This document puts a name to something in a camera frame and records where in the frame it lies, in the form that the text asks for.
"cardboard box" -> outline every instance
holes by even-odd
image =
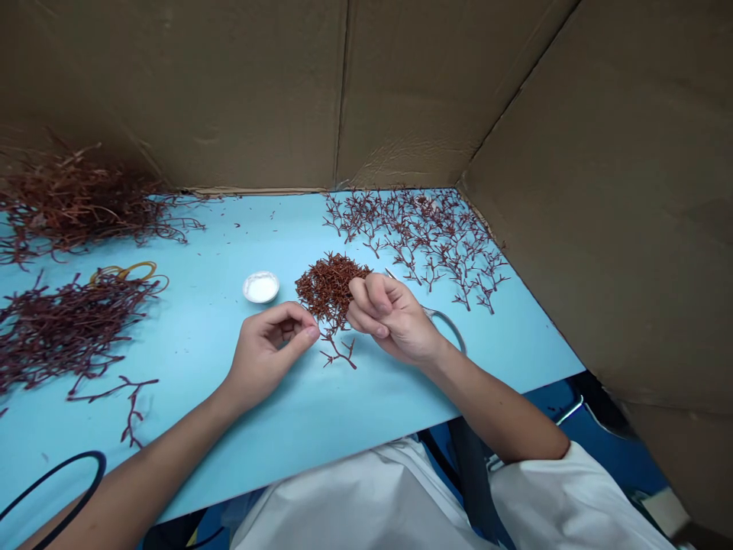
[[[470,198],[695,521],[733,535],[733,5],[584,0]]]
[[[732,536],[733,5],[576,4],[4,2],[0,144],[49,125],[213,192],[460,178],[692,518]]]

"sleeve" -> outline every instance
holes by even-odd
[[[576,442],[557,461],[524,461],[495,472],[491,494],[521,550],[674,547]]]

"blue table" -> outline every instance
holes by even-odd
[[[389,252],[377,260],[359,239],[344,245],[333,228],[324,227],[325,207],[325,198],[314,194],[230,197],[181,208],[181,215],[206,224],[205,231],[188,233],[188,244],[153,238],[137,247],[122,240],[95,247],[90,254],[66,255],[68,264],[45,257],[30,265],[30,273],[16,265],[2,266],[0,293],[30,289],[41,269],[43,283],[56,288],[75,273],[87,280],[98,267],[156,262],[158,273],[170,278],[170,286],[149,305],[147,319],[128,332],[133,341],[118,347],[126,358],[80,390],[89,394],[112,388],[118,374],[133,381],[160,378],[158,384],[144,388],[138,400],[145,420],[136,436],[149,442],[224,379],[242,320],[264,307],[242,296],[249,273],[273,271],[280,278],[276,298],[280,303],[297,300],[294,281],[326,251],[345,252],[374,270],[391,267]],[[402,269],[395,266],[398,275],[404,275]],[[516,273],[510,266],[502,269],[511,279],[492,297],[495,315],[480,306],[468,312],[452,303],[454,283],[447,277],[430,294],[426,286],[408,285],[425,306],[453,319],[476,363],[519,392],[582,371]],[[450,331],[443,330],[450,337]],[[419,372],[388,357],[370,338],[349,332],[349,339],[351,335],[357,336],[353,356],[357,370],[342,360],[324,368],[325,358],[318,350],[329,351],[329,344],[317,343],[272,397],[229,431],[161,520],[458,416]],[[64,398],[72,384],[73,380],[54,380],[32,391],[16,390],[0,403],[0,409],[9,407],[0,419],[0,508],[76,453],[99,449],[107,454],[111,468],[133,453],[120,443],[127,393],[93,404],[68,403]],[[86,488],[94,467],[91,461],[80,462],[46,482],[0,523],[0,540],[12,548],[26,539]]]

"white cloth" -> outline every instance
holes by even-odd
[[[577,443],[559,461],[526,461],[492,475],[509,535],[530,548],[673,546]],[[251,548],[496,548],[477,536],[422,445],[400,439],[270,486],[232,539]]]

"hand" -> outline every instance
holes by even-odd
[[[239,414],[263,402],[321,335],[313,315],[285,302],[247,317],[218,392]]]
[[[348,322],[354,330],[372,335],[395,359],[420,367],[450,347],[410,289],[398,280],[370,273],[366,279],[352,279],[349,290],[354,299]]]

